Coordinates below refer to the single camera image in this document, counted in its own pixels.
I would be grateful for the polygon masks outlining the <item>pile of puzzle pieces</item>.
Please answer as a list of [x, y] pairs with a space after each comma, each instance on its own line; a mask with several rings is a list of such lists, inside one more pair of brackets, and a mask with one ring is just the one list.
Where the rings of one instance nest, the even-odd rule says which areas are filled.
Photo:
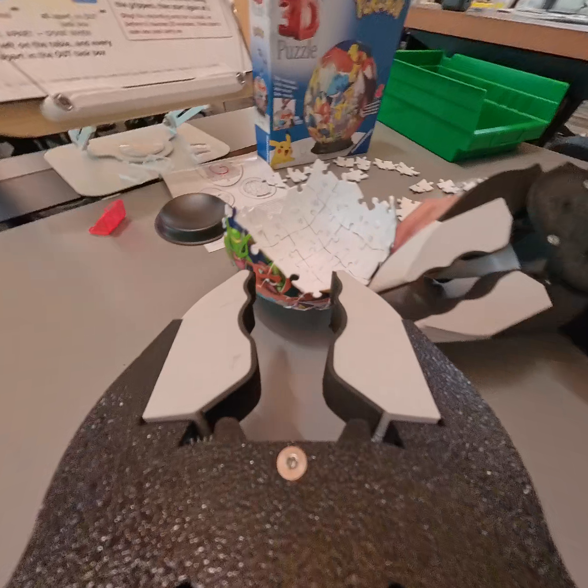
[[[375, 169], [384, 172], [398, 173], [407, 178], [412, 178], [415, 182], [408, 187], [409, 195], [412, 196], [429, 195], [430, 193], [437, 191], [440, 192], [442, 196], [449, 196], [450, 198], [458, 197], [487, 180], [487, 178], [471, 178], [457, 182], [451, 179], [428, 181], [424, 177], [421, 177], [420, 172], [413, 166], [409, 166], [402, 161], [394, 163], [391, 160], [382, 160], [379, 158], [369, 159], [366, 156], [339, 156], [335, 158], [333, 162], [341, 170], [341, 180], [354, 184], [367, 180], [369, 178], [369, 172]], [[312, 165], [306, 165], [303, 168], [283, 168], [274, 171], [271, 175], [267, 176], [266, 182], [270, 186], [282, 188], [286, 187], [287, 181], [290, 181], [292, 184], [303, 185], [314, 170], [326, 172], [330, 163], [330, 160], [325, 161], [317, 159]]]

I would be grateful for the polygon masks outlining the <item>white clamp bar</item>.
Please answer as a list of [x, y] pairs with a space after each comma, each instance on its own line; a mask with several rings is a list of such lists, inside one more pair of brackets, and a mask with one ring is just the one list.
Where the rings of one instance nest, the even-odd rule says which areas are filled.
[[124, 114], [158, 114], [164, 107], [199, 105], [238, 93], [245, 84], [245, 72], [213, 65], [174, 81], [63, 90], [45, 98], [40, 112], [54, 123], [112, 122], [122, 119]]

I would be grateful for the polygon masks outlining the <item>white instruction leaflet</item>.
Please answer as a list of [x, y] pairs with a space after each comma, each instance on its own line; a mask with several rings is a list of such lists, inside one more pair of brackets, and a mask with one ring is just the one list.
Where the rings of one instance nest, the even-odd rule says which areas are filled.
[[[285, 188], [267, 184], [266, 177], [273, 172], [263, 159], [248, 154], [169, 172], [163, 181], [171, 199], [198, 192], [214, 195], [226, 203], [225, 211], [231, 215], [259, 205], [269, 211], [279, 209]], [[224, 249], [224, 235], [202, 246], [208, 252]]]

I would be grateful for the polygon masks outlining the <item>person's right hand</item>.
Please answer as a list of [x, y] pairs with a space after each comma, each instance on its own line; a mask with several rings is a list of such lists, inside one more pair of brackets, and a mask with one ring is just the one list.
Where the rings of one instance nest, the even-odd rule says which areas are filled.
[[458, 195], [429, 198], [420, 203], [399, 222], [390, 252], [393, 254], [426, 226], [438, 221], [460, 199]]

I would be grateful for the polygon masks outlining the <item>wooden sheet holder board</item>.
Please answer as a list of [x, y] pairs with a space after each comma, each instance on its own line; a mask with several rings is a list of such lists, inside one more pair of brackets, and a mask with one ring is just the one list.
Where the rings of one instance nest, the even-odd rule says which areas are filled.
[[[239, 1], [230, 1], [235, 17], [238, 20], [242, 38], [245, 42], [246, 48], [246, 33], [244, 33], [243, 20], [247, 19], [245, 16], [244, 4]], [[140, 118], [148, 115], [159, 115], [172, 111], [175, 109], [183, 109], [189, 107], [196, 107], [207, 104], [209, 102], [223, 101], [226, 98], [241, 98], [248, 97], [252, 93], [252, 76], [251, 71], [246, 72], [245, 87], [238, 93], [232, 95], [223, 95], [217, 99], [209, 100], [195, 106], [182, 105], [178, 107], [164, 107], [164, 111], [158, 114], [124, 114], [122, 119], [114, 120], [112, 122], [122, 121], [124, 119]], [[40, 105], [45, 98], [17, 100], [13, 102], [1, 102], [1, 135], [18, 138], [33, 138], [43, 135], [55, 134], [62, 131], [67, 131], [77, 127], [96, 126], [102, 123], [111, 123], [100, 121], [99, 123], [88, 123], [85, 121], [74, 121], [73, 123], [54, 123], [45, 119], [40, 112]]]

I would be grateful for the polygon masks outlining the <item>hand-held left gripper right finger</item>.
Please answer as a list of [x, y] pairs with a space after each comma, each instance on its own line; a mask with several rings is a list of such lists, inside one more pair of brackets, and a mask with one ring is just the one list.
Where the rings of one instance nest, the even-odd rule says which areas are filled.
[[345, 271], [332, 273], [332, 314], [322, 392], [342, 421], [362, 420], [371, 438], [397, 422], [437, 425], [442, 416], [401, 315]]

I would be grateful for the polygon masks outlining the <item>blue puzzle box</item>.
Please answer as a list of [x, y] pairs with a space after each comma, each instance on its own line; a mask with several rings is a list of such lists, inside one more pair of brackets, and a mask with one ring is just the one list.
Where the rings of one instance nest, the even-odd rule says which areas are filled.
[[367, 153], [410, 1], [249, 1], [257, 152], [272, 169]]

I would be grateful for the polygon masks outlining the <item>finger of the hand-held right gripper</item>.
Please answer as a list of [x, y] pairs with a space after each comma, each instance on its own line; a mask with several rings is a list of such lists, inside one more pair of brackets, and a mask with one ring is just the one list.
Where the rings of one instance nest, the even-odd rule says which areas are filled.
[[545, 286], [520, 270], [479, 278], [445, 313], [416, 321], [428, 337], [493, 337], [552, 307]]
[[426, 226], [386, 259], [370, 288], [385, 292], [444, 269], [464, 254], [489, 254], [509, 243], [512, 215], [502, 198]]

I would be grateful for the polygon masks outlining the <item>black ball stand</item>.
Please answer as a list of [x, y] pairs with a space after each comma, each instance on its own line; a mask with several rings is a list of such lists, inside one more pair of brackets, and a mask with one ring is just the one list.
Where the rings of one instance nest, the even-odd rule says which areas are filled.
[[154, 221], [157, 234], [169, 243], [183, 246], [206, 245], [224, 235], [226, 203], [201, 192], [172, 198]]

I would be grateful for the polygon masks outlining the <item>partly built puzzle ball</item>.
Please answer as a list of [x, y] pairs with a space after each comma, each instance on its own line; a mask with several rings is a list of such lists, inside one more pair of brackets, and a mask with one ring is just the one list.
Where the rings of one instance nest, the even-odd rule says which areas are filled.
[[224, 248], [254, 275], [256, 294], [294, 311], [330, 306], [332, 274], [368, 286], [390, 256], [398, 216], [393, 196], [372, 198], [332, 172], [313, 171], [290, 187], [278, 209], [234, 210], [224, 221]]

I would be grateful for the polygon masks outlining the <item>green storage bin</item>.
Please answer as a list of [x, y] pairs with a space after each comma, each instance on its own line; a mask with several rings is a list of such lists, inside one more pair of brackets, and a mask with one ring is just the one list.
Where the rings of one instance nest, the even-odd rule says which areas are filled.
[[378, 121], [458, 162], [514, 150], [543, 134], [569, 84], [440, 50], [398, 50]]

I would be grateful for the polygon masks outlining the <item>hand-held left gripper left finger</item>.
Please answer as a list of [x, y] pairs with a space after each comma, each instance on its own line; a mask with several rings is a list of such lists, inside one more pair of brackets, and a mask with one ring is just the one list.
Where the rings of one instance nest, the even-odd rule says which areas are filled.
[[181, 319], [142, 414], [146, 423], [193, 422], [207, 435], [218, 421], [241, 422], [261, 399], [254, 274], [241, 270]]

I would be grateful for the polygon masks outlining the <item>red plastic clip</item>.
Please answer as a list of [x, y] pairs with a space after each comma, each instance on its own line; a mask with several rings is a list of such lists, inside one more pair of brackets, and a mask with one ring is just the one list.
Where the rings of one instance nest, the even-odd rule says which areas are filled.
[[126, 208], [124, 202], [117, 199], [110, 203], [103, 211], [103, 214], [89, 229], [93, 236], [109, 236], [116, 231], [126, 219]]

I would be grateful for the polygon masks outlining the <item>large wooden table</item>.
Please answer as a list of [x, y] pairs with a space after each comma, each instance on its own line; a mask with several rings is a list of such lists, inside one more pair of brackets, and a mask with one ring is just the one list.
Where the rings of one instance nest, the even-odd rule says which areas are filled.
[[573, 29], [494, 14], [446, 11], [412, 5], [405, 28], [587, 61], [587, 28]]

